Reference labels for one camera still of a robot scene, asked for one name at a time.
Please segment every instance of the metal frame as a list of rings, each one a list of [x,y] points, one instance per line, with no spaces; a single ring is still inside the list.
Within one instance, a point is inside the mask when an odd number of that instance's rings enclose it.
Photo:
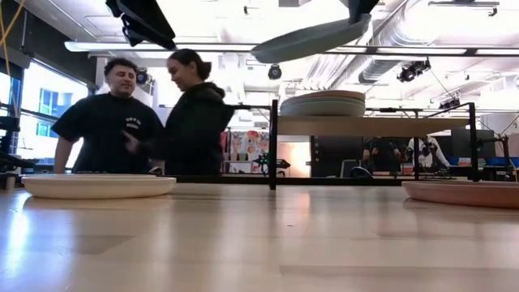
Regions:
[[[470,125],[470,147],[471,147],[471,171],[470,178],[479,181],[478,174],[478,141],[476,134],[476,109],[473,102],[454,106],[450,109],[427,115],[423,118],[433,118],[437,115],[447,113],[451,110],[458,109],[462,106],[469,107],[469,125]],[[400,186],[403,179],[365,179],[365,178],[278,178],[276,172],[277,164],[277,125],[278,125],[278,100],[272,100],[270,106],[254,106],[254,105],[235,105],[236,110],[253,110],[263,109],[270,110],[270,128],[269,128],[269,160],[268,160],[268,177],[196,177],[196,176],[180,176],[177,177],[179,183],[231,183],[231,184],[268,184],[270,190],[275,191],[278,185],[312,185],[312,186]],[[380,112],[413,112],[414,118],[420,118],[419,113],[422,109],[366,109]],[[419,152],[419,137],[414,137],[414,152]],[[414,180],[427,180],[420,178],[418,171],[418,155],[414,155]]]

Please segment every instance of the pink plate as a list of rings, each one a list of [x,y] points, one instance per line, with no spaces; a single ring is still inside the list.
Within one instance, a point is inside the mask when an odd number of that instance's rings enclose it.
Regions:
[[[403,182],[415,200],[475,207],[519,208],[517,182]]]

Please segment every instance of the hand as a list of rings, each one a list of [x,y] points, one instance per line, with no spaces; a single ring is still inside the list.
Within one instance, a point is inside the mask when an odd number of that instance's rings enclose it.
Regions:
[[[123,131],[122,134],[128,139],[125,146],[130,153],[137,153],[137,148],[139,147],[140,142],[133,135],[129,134],[127,131]]]

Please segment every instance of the woman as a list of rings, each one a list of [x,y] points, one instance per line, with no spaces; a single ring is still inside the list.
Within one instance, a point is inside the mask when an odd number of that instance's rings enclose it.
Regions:
[[[205,82],[211,63],[203,62],[194,50],[174,52],[167,67],[183,94],[169,114],[165,132],[146,143],[124,133],[127,149],[165,161],[166,175],[218,175],[223,161],[221,133],[234,109],[223,102],[223,89]]]

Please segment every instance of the white plate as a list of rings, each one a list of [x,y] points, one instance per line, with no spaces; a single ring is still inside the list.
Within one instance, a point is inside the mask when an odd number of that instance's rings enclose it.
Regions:
[[[22,178],[25,190],[50,199],[123,199],[169,193],[176,178],[147,175],[49,175]]]
[[[306,102],[347,102],[354,105],[360,105],[366,107],[366,102],[360,101],[355,98],[349,97],[306,97],[299,98],[297,100],[293,100],[293,98],[289,98],[286,101],[281,103],[281,108],[290,107],[292,105],[300,105]]]
[[[358,39],[367,31],[370,22],[371,15],[363,15],[352,25],[349,19],[342,19],[299,29],[257,45],[251,54],[259,62],[271,64],[321,54]]]
[[[285,107],[280,110],[281,116],[346,116],[362,117],[366,106],[349,102],[305,102]]]

